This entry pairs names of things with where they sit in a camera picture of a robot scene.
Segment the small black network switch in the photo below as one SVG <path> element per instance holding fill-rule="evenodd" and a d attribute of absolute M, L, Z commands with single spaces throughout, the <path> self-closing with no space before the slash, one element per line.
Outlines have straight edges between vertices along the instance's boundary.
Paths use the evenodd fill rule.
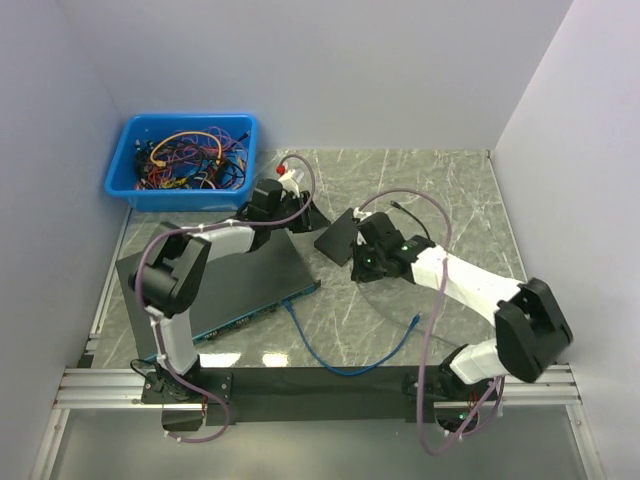
<path fill-rule="evenodd" d="M 314 242 L 314 247 L 336 265 L 343 267 L 352 257 L 358 235 L 354 209 L 348 208 Z"/>

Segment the large black network switch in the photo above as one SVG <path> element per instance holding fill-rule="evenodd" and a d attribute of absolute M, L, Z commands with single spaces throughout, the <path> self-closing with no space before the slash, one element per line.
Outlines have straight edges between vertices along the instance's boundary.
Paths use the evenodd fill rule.
<path fill-rule="evenodd" d="M 200 343 L 320 286 L 289 235 L 278 230 L 254 252 L 207 263 L 198 294 L 187 311 L 193 339 Z"/>

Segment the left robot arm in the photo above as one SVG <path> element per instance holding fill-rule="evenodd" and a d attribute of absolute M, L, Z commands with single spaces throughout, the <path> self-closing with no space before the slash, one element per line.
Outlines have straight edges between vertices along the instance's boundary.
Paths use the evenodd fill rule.
<path fill-rule="evenodd" d="M 168 223 L 143 251 L 130 285 L 149 317 L 156 362 L 168 374 L 165 388 L 176 400 L 190 401 L 201 388 L 201 377 L 193 371 L 199 367 L 199 355 L 185 312 L 196 299 L 206 265 L 259 249 L 274 230 L 308 233 L 328 227 L 330 221 L 316 206 L 314 193 L 300 189 L 288 174 L 260 180 L 230 218 L 199 227 Z"/>

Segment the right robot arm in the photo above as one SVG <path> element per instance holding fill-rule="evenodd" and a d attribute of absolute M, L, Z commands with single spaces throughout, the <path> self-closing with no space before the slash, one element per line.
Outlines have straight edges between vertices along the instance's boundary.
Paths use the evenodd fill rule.
<path fill-rule="evenodd" d="M 425 366 L 417 390 L 461 399 L 480 382 L 503 375 L 534 383 L 573 342 L 544 281 L 503 277 L 453 256 L 427 237 L 405 238 L 384 213 L 355 212 L 352 221 L 353 281 L 401 278 L 436 290 L 476 312 L 495 330 L 494 338 L 465 344 L 438 366 Z"/>

